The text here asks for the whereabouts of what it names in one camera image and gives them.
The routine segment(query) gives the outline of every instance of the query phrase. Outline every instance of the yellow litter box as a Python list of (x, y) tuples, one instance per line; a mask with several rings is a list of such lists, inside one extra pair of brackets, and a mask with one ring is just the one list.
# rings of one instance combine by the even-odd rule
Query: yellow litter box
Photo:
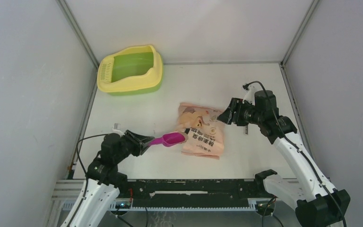
[(152, 45), (133, 46), (106, 56), (99, 65), (98, 88), (110, 95), (134, 95), (157, 91), (164, 64)]

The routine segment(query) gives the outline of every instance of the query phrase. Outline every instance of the plastic bag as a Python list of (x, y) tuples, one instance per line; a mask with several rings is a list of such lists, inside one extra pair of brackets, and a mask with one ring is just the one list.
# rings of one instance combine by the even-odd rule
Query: plastic bag
[(224, 151), (225, 124), (217, 117), (222, 111), (180, 103), (176, 130), (185, 131), (189, 139), (184, 143), (183, 154), (219, 159)]

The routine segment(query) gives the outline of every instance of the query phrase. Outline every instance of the white wall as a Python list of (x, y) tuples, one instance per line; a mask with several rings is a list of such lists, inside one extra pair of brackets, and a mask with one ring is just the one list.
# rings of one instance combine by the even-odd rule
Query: white wall
[(287, 65), (321, 169), (363, 226), (363, 1), (324, 0)]
[(0, 227), (41, 226), (93, 65), (53, 0), (0, 0)]
[(312, 0), (68, 0), (102, 60), (153, 44), (165, 62), (281, 61)]

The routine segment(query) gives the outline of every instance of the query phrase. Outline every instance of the robotic arm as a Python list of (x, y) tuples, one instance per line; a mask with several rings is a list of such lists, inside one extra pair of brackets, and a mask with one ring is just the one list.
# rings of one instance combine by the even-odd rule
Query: robotic arm
[[(251, 84), (243, 88), (248, 90)], [(255, 104), (247, 97), (232, 98), (218, 120), (237, 126), (258, 125), (261, 133), (281, 152), (300, 183), (300, 187), (293, 187), (274, 170), (267, 170), (255, 175), (260, 189), (295, 210), (303, 227), (324, 227), (340, 221), (350, 202), (346, 190), (337, 190), (315, 164), (292, 121), (279, 115), (272, 91), (263, 88), (255, 92), (254, 99)]]
[(127, 189), (127, 176), (118, 172), (118, 164), (129, 155), (140, 156), (154, 137), (127, 130), (104, 137), (101, 150), (88, 166), (86, 180), (76, 203), (61, 227), (96, 227), (109, 205)]

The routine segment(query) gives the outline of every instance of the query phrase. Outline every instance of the cartoon cat image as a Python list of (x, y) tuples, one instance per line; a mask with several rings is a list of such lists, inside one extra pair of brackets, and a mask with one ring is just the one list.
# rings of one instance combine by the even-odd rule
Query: cartoon cat image
[(209, 125), (202, 117), (206, 115), (209, 115), (208, 111), (196, 111), (194, 107), (186, 107), (179, 117), (178, 124), (185, 128), (202, 128), (203, 125)]

